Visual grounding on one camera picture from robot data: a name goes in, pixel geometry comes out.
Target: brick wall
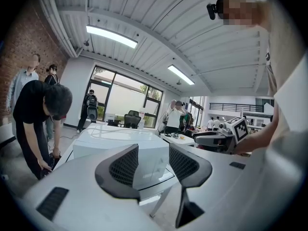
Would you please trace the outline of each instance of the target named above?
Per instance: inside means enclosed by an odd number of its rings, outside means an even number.
[[[5,107],[11,80],[21,68],[27,68],[24,61],[34,53],[41,56],[36,69],[40,80],[44,81],[46,68],[51,64],[58,66],[57,75],[61,78],[69,56],[51,30],[38,0],[29,0],[12,23],[0,53],[0,126],[11,120]]]

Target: person in black clothing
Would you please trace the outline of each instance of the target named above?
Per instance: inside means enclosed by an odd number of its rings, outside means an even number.
[[[17,140],[28,167],[38,179],[41,177],[42,169],[51,170],[43,122],[49,116],[54,119],[53,156],[58,158],[60,155],[60,118],[67,114],[71,104],[72,93],[62,85],[50,86],[42,81],[32,80],[25,84],[20,92],[13,112]]]
[[[49,75],[46,77],[45,79],[45,83],[49,84],[49,85],[54,85],[54,84],[59,84],[59,78],[57,76],[57,66],[55,64],[52,64],[49,66],[49,68],[46,69],[46,72],[49,73]],[[53,122],[51,117],[49,117],[46,120],[46,140],[47,142],[49,140],[53,139]]]
[[[94,95],[94,90],[90,90],[88,94],[86,94],[85,98],[83,99],[82,103],[82,109],[81,109],[81,115],[80,115],[80,120],[78,122],[77,126],[77,133],[80,133],[82,131],[83,125],[85,125],[86,119],[88,117],[88,107],[87,107],[87,101],[88,99]]]

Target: light blue shirt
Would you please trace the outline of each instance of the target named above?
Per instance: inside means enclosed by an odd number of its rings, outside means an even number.
[[[24,85],[32,80],[38,80],[39,76],[38,74],[33,71],[29,75],[27,75],[27,70],[22,69],[20,70],[13,78],[10,84],[10,88],[8,91],[8,95],[6,97],[6,107],[11,106],[11,100],[12,100],[12,111],[14,111],[15,104],[17,102],[17,99],[19,97],[19,94],[24,87]]]

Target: person in light blue shirt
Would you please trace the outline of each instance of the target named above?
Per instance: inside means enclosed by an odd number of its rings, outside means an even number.
[[[7,112],[13,113],[14,107],[16,105],[19,94],[24,87],[24,85],[32,80],[38,80],[39,76],[35,72],[35,69],[39,65],[40,55],[33,54],[29,57],[27,65],[27,69],[21,69],[11,81],[9,91],[6,97],[6,109]],[[16,137],[16,123],[15,120],[12,119],[12,132]]]

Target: balcony railing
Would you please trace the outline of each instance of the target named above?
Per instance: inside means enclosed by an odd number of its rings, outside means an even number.
[[[224,111],[252,111],[252,112],[264,112],[263,105],[252,104],[238,104],[238,103],[210,103],[210,110],[224,110]]]

